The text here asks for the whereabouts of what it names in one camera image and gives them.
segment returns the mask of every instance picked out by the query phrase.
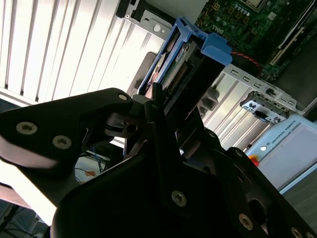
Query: white panel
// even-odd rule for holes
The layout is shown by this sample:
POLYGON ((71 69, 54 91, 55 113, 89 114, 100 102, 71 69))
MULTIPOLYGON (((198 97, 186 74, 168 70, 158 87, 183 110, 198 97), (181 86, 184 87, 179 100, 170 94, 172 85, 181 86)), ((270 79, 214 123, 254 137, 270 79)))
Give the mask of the white panel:
POLYGON ((88 36, 87 43, 76 72, 70 95, 87 93, 100 52, 104 46, 118 0, 104 0, 101 3, 96 22, 88 36))
POLYGON ((225 149, 235 146, 245 150, 269 124, 240 107, 240 102, 251 91, 245 84, 222 73, 214 88, 219 92, 219 104, 206 114, 204 125, 218 135, 225 149))
POLYGON ((8 89, 20 94, 27 54, 33 1, 17 0, 15 11, 8 89))
POLYGON ((129 21, 126 21, 126 20, 123 21, 121 31, 119 33, 115 47, 113 48, 113 51, 111 52, 111 57, 110 57, 109 62, 107 64, 105 73, 103 75, 102 81, 101 81, 100 86, 99 86, 99 89, 109 88, 108 84, 111 81, 111 76, 112 76, 112 73, 114 71, 114 67, 118 61, 121 50, 124 47, 124 45, 129 41, 129 37, 132 34, 135 27, 137 28, 137 26, 135 26, 134 24, 132 24, 129 21))
POLYGON ((122 42, 122 47, 120 48, 117 43, 118 47, 112 53, 99 89, 115 87, 126 91, 145 54, 148 51, 157 53, 163 43, 161 39, 158 41, 154 40, 152 41, 153 44, 147 47, 149 39, 152 38, 157 37, 151 36, 151 34, 133 24, 129 25, 126 33, 125 31, 121 31, 118 42, 122 42))
POLYGON ((224 149, 228 149, 234 145, 234 143, 243 136, 245 131, 252 126, 258 119, 256 119, 252 113, 245 110, 239 121, 232 127, 232 129, 226 134, 226 136, 220 141, 224 149))
POLYGON ((119 0, 0 4, 0 98, 29 105, 108 87, 127 90, 163 40, 115 11, 119 0))
POLYGON ((63 17, 62 17, 62 25, 60 27, 58 24, 59 21, 57 21, 56 25, 54 25, 54 27, 56 27, 56 29, 53 28, 53 31, 52 31, 52 37, 54 37, 54 36, 56 36, 56 34, 58 34, 58 42, 57 42, 57 49, 55 49, 55 55, 53 56, 54 59, 53 59, 53 67, 52 67, 51 72, 49 73, 49 71, 50 71, 49 65, 48 65, 48 68, 46 68, 47 74, 49 77, 49 83, 48 83, 48 87, 46 89, 45 98, 42 98, 42 100, 45 102, 51 101, 53 99, 55 86, 56 86, 57 78, 59 75, 59 70, 60 70, 61 63, 62 63, 63 56, 64 56, 64 49, 65 49, 65 46, 67 45, 68 34, 70 31, 70 27, 71 27, 73 13, 74 13, 74 11, 76 11, 75 3, 76 3, 76 0, 66 1, 66 8, 61 9, 61 10, 65 9, 65 14, 63 14, 63 17))
POLYGON ((3 19, 1 24, 1 39, 0 39, 0 87, 4 88, 6 78, 6 66, 8 59, 8 49, 10 40, 10 22, 12 12, 12 0, 3 1, 0 8, 0 17, 3 19))
POLYGON ((39 93, 37 95, 39 97, 39 102, 44 102, 46 99, 58 41, 61 34, 61 28, 66 13, 66 3, 67 0, 58 1, 56 3, 56 13, 52 16, 53 26, 48 42, 46 58, 44 60, 43 74, 42 78, 40 79, 41 84, 39 86, 39 93))
POLYGON ((91 83, 89 85, 88 92, 93 92, 98 90, 100 82, 103 78, 104 72, 107 68, 109 59, 111 58, 114 47, 116 46, 118 37, 121 33, 124 23, 128 24, 128 22, 125 21, 124 19, 120 19, 117 17, 113 19, 109 28, 106 41, 101 51, 99 60, 97 62, 95 72, 93 74, 91 83))
POLYGON ((30 53, 27 60, 23 96, 35 100, 53 12, 52 0, 38 2, 30 53))
POLYGON ((80 56, 83 52, 91 25, 91 20, 93 19, 96 3, 96 0, 80 1, 76 20, 70 31, 69 44, 67 44, 65 49, 54 99, 65 98, 70 94, 80 56))
POLYGON ((316 163, 316 144, 317 132, 301 124, 261 161, 259 169, 277 189, 281 189, 295 175, 316 163))

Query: universal robots logo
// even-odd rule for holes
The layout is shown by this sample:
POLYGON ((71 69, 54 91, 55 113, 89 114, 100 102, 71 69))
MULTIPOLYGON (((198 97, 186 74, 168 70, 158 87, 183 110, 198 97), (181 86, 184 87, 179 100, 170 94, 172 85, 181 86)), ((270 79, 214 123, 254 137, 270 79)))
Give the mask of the universal robots logo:
POLYGON ((281 131, 281 133, 279 133, 279 135, 271 143, 268 142, 266 145, 274 144, 275 142, 277 142, 280 138, 282 138, 282 135, 284 135, 295 123, 295 120, 292 121, 283 131, 281 131))

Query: green circuit board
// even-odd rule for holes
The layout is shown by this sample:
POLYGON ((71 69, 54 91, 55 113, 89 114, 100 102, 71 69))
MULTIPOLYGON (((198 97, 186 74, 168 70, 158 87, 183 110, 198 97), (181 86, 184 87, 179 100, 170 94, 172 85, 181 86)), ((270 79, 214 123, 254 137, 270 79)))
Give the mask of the green circuit board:
POLYGON ((288 50, 290 42, 292 51, 305 44, 308 34, 302 39, 304 44, 294 44, 295 37, 315 8, 314 0, 209 0, 196 25, 205 32, 220 34, 233 51, 253 58, 261 66, 258 77, 270 81, 289 62, 285 52, 278 60, 276 56, 288 50))

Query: blue cable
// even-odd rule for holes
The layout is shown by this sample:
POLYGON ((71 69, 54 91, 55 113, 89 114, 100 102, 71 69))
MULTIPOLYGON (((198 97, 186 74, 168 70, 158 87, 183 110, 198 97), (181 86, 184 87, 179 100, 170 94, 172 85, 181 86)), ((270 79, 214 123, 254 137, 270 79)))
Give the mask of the blue cable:
POLYGON ((99 161, 101 162, 101 158, 99 158, 99 157, 97 156, 97 154, 96 154, 96 152, 95 152, 95 148, 94 148, 94 147, 93 147, 93 153, 94 153, 94 155, 95 155, 96 159, 97 159, 97 160, 99 160, 99 161))

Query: metal frame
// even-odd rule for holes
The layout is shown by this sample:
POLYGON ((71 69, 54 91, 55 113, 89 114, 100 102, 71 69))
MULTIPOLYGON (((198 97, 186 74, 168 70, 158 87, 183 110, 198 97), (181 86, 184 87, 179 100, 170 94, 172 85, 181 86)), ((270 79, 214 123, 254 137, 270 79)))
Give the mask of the metal frame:
POLYGON ((298 114, 305 114, 313 105, 314 102, 317 100, 314 100, 307 108, 304 110, 299 110, 296 108, 297 101, 292 98, 289 94, 285 93, 281 89, 264 82, 258 78, 253 77, 252 75, 246 73, 245 71, 239 69, 238 67, 234 66, 233 64, 230 64, 223 70, 224 74, 227 74, 234 79, 238 80, 239 82, 244 83, 248 87, 252 88, 253 90, 265 95, 269 100, 275 101, 284 107, 288 108, 289 110, 296 112, 298 114), (268 94, 267 90, 272 90, 275 94, 275 96, 272 96, 272 94, 268 94))

